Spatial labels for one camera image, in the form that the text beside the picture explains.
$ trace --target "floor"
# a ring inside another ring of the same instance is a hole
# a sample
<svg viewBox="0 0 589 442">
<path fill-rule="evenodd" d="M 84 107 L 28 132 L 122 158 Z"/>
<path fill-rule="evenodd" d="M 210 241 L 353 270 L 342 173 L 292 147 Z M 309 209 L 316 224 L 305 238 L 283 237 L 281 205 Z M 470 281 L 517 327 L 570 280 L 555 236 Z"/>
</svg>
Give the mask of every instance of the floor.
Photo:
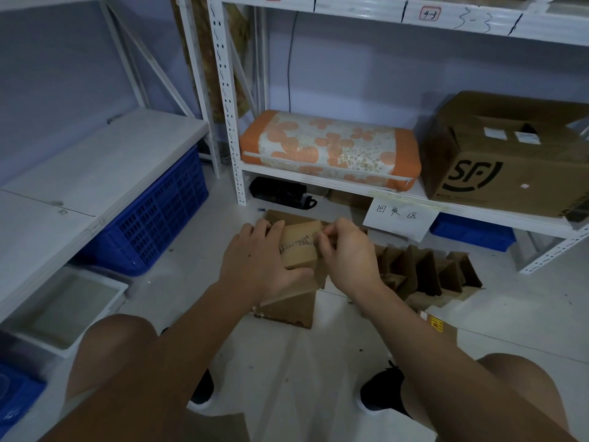
<svg viewBox="0 0 589 442">
<path fill-rule="evenodd" d="M 228 170 L 220 180 L 205 170 L 209 200 L 152 270 L 135 280 L 120 309 L 149 319 L 158 332 L 217 279 L 226 245 L 244 222 L 263 215 L 257 209 L 362 221 L 350 208 L 324 199 L 310 211 L 259 200 L 241 207 Z M 381 245 L 403 243 L 377 231 L 369 236 Z M 589 441 L 589 245 L 573 247 L 530 275 L 515 271 L 509 253 L 429 234 L 420 247 L 470 252 L 486 287 L 464 303 L 430 310 L 460 329 L 461 349 L 474 358 L 507 352 L 539 364 L 556 382 L 573 436 Z M 245 412 L 253 442 L 433 441 L 433 432 L 401 414 L 369 417 L 357 409 L 353 392 L 387 366 L 388 356 L 370 322 L 328 280 L 317 294 L 311 330 L 252 316 L 241 320 L 211 365 L 220 394 L 206 414 Z M 46 392 L 3 442 L 35 441 L 55 423 L 71 362 L 50 366 Z"/>
</svg>

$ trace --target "hand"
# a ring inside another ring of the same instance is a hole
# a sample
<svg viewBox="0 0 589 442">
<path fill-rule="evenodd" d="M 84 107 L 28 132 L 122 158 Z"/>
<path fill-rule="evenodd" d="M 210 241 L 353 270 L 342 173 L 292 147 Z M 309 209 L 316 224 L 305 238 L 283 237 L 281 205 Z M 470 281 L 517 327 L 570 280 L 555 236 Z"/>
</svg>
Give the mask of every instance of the hand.
<svg viewBox="0 0 589 442">
<path fill-rule="evenodd" d="M 284 221 L 270 223 L 260 219 L 256 226 L 246 223 L 233 236 L 223 255 L 219 283 L 242 290 L 252 298 L 252 306 L 270 299 L 299 279 L 313 276 L 311 268 L 287 270 L 282 265 L 278 245 Z"/>
<path fill-rule="evenodd" d="M 329 237 L 337 238 L 337 249 Z M 374 245 L 351 221 L 337 219 L 317 239 L 332 282 L 351 299 L 382 285 Z"/>
</svg>

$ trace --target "forearm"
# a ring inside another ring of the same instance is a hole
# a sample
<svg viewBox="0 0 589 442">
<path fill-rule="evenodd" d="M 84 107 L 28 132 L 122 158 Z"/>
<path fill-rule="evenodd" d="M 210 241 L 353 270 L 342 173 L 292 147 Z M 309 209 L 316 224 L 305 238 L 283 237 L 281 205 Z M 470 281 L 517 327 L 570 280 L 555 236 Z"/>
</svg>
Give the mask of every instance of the forearm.
<svg viewBox="0 0 589 442">
<path fill-rule="evenodd" d="M 241 293 L 211 285 L 163 336 L 42 440 L 166 440 L 210 361 L 250 309 L 251 299 Z"/>
<path fill-rule="evenodd" d="M 574 440 L 384 285 L 356 300 L 446 441 Z"/>
</svg>

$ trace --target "black cable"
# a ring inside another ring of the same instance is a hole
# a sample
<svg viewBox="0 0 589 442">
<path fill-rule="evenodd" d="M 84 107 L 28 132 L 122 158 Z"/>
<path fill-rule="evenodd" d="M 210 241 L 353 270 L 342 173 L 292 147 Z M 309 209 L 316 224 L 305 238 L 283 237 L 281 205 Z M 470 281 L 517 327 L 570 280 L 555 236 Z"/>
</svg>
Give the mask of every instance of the black cable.
<svg viewBox="0 0 589 442">
<path fill-rule="evenodd" d="M 298 11 L 296 14 L 294 14 L 294 21 L 293 21 L 293 30 L 291 32 L 291 47 L 289 48 L 289 65 L 286 69 L 286 83 L 287 86 L 289 88 L 289 113 L 291 112 L 291 55 L 293 53 L 293 41 L 294 41 L 294 33 L 295 33 L 295 26 L 296 26 L 296 21 L 298 18 Z"/>
</svg>

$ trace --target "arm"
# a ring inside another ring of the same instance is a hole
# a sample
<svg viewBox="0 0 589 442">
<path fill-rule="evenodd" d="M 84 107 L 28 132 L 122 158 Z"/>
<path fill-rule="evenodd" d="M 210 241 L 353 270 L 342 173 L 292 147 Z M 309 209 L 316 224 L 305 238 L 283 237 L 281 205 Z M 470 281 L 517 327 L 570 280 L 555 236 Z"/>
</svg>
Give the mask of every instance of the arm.
<svg viewBox="0 0 589 442">
<path fill-rule="evenodd" d="M 213 356 L 239 320 L 313 270 L 286 270 L 278 244 L 284 222 L 245 224 L 225 251 L 219 280 L 142 356 L 41 440 L 164 441 L 173 434 Z"/>
<path fill-rule="evenodd" d="M 337 250 L 328 236 L 337 237 Z M 435 332 L 381 281 L 368 237 L 346 219 L 318 236 L 336 287 L 362 309 L 446 441 L 574 441 L 519 394 Z"/>
</svg>

